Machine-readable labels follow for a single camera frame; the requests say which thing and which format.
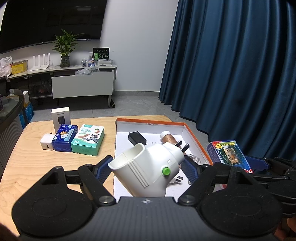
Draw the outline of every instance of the green button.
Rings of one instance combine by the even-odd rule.
[[[163,169],[163,175],[168,176],[170,174],[170,169],[168,167],[165,167]]]

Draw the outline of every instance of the blue box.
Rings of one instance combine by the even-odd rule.
[[[55,151],[72,152],[71,142],[78,132],[76,125],[61,125],[55,137],[52,140],[52,145]]]

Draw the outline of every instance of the yellow box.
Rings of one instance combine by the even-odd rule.
[[[28,70],[28,60],[18,61],[11,64],[12,74],[23,73]]]

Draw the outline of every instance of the gray floor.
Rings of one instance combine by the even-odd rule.
[[[208,136],[196,129],[196,124],[179,117],[179,112],[171,110],[170,105],[164,105],[157,96],[113,96],[116,107],[107,107],[107,98],[104,96],[85,96],[60,99],[59,106],[52,98],[43,99],[44,103],[34,104],[33,121],[52,120],[51,110],[53,108],[70,107],[71,119],[124,116],[124,115],[165,115],[172,121],[186,122],[193,131],[199,142],[206,149],[209,144]]]

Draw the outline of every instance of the white wall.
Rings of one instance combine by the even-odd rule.
[[[93,47],[109,47],[110,58],[118,65],[115,90],[159,91],[177,5],[178,0],[108,0],[101,41],[79,41],[70,64],[90,57]],[[0,9],[1,22],[3,12]],[[53,65],[59,65],[60,55],[51,49],[52,44],[37,45],[0,57],[28,59],[31,68],[33,55],[50,53]]]

